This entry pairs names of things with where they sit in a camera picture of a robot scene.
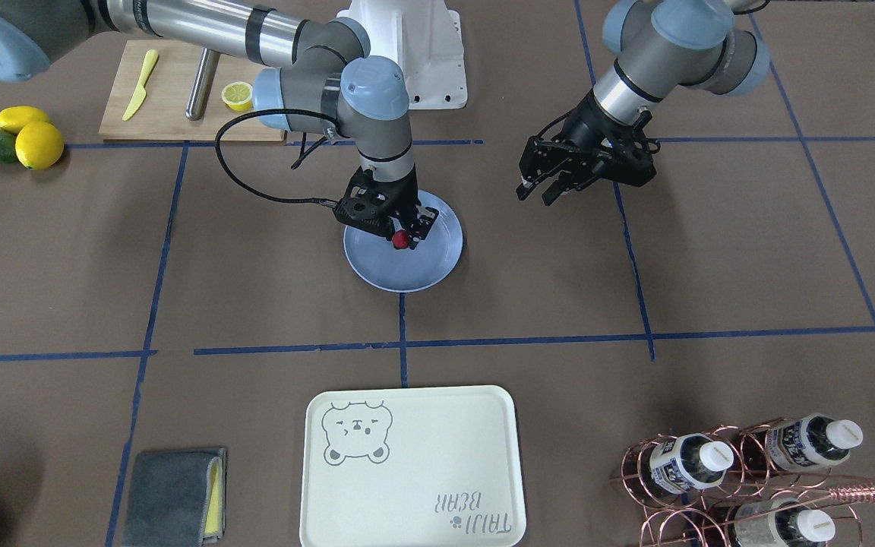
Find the wooden cutting board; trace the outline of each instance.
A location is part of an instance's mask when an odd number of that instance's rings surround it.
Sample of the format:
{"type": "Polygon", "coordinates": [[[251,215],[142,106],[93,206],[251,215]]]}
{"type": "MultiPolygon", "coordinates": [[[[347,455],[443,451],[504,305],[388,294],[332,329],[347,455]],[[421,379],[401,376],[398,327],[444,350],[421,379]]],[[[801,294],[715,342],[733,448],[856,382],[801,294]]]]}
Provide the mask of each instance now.
{"type": "MultiPolygon", "coordinates": [[[[199,59],[199,46],[174,40],[129,40],[103,112],[100,136],[104,139],[128,140],[214,140],[216,132],[225,122],[244,114],[234,112],[222,103],[222,88],[238,81],[253,83],[264,66],[247,59],[222,55],[208,93],[204,117],[192,122],[185,118],[185,108],[188,107],[199,59]],[[160,58],[145,86],[147,98],[131,120],[122,121],[148,49],[157,49],[160,58]]],[[[241,122],[225,134],[226,141],[272,142],[285,138],[284,131],[264,127],[258,120],[241,122]]]]}

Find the bottle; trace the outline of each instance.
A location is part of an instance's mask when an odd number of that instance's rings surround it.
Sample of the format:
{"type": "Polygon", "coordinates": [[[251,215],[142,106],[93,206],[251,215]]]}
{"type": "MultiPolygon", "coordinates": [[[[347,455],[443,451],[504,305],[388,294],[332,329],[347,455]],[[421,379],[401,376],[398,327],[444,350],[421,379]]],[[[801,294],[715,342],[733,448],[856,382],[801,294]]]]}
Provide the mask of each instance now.
{"type": "Polygon", "coordinates": [[[734,461],[728,444],[701,433],[684,435],[630,458],[625,474],[639,470],[639,477],[629,478],[625,484],[638,499],[669,498],[719,485],[734,461]]]}
{"type": "MultiPolygon", "coordinates": [[[[824,547],[836,537],[836,523],[826,512],[798,505],[798,499],[778,498],[747,503],[737,508],[723,508],[723,515],[716,516],[716,523],[734,522],[723,527],[732,547],[824,547]],[[768,515],[749,519],[747,517],[774,511],[768,515]]],[[[707,547],[725,546],[725,538],[714,526],[703,526],[707,547]]]]}
{"type": "Polygon", "coordinates": [[[764,474],[769,460],[775,468],[784,471],[833,467],[846,461],[850,449],[860,446],[864,439],[857,423],[850,419],[831,419],[822,413],[750,435],[754,440],[743,440],[742,454],[744,467],[751,474],[764,474]]]}

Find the bottle label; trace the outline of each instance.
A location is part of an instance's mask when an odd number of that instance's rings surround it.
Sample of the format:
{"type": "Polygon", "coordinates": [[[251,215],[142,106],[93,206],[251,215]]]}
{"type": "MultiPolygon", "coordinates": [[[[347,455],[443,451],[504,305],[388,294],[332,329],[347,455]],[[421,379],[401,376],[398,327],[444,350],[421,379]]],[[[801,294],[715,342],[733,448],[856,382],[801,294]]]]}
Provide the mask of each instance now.
{"type": "Polygon", "coordinates": [[[734,523],[737,544],[741,547],[788,547],[775,528],[775,513],[747,519],[788,503],[795,503],[795,500],[783,498],[780,501],[758,501],[740,506],[735,513],[734,523]]]}
{"type": "Polygon", "coordinates": [[[653,449],[650,454],[650,475],[653,482],[671,494],[683,494],[691,489],[707,489],[707,484],[692,477],[681,464],[681,445],[688,436],[671,439],[653,449]]]}
{"type": "Polygon", "coordinates": [[[765,436],[768,456],[775,466],[785,471],[807,471],[814,467],[829,467],[843,460],[833,461],[817,453],[809,442],[809,422],[816,415],[775,427],[765,436]]]}

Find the robotic arm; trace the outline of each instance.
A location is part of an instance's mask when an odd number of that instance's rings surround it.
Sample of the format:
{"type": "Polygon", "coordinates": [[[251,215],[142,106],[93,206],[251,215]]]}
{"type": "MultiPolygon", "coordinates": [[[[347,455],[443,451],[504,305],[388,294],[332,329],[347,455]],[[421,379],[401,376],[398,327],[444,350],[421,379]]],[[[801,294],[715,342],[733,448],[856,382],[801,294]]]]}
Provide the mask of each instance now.
{"type": "Polygon", "coordinates": [[[518,198],[552,177],[546,205],[601,178],[643,186],[657,173],[652,155],[660,149],[643,128],[674,87],[719,96],[754,89],[768,72],[768,48],[734,28],[734,10],[756,0],[727,1],[620,0],[603,27],[605,45],[618,55],[614,65],[576,108],[529,138],[518,198]],[[544,138],[558,122],[558,134],[544,138]]]}
{"type": "Polygon", "coordinates": [[[427,238],[438,212],[417,198],[403,74],[389,59],[368,57],[357,21],[319,24],[234,0],[0,0],[0,80],[28,80],[104,31],[173,38],[283,67],[257,77],[256,107],[286,111],[266,115],[264,124],[349,136],[360,153],[360,169],[333,204],[337,220],[399,248],[427,238]],[[403,228],[396,239],[392,218],[403,228]]]}

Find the folded cloth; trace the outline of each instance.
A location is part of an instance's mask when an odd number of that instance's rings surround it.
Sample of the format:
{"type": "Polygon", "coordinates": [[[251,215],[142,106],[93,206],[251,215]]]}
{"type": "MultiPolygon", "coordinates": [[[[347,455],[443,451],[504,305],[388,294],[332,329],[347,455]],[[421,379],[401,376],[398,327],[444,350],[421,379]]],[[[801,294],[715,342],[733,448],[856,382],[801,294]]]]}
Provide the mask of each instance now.
{"type": "Polygon", "coordinates": [[[225,532],[223,447],[137,454],[122,547],[199,547],[225,532]]]}

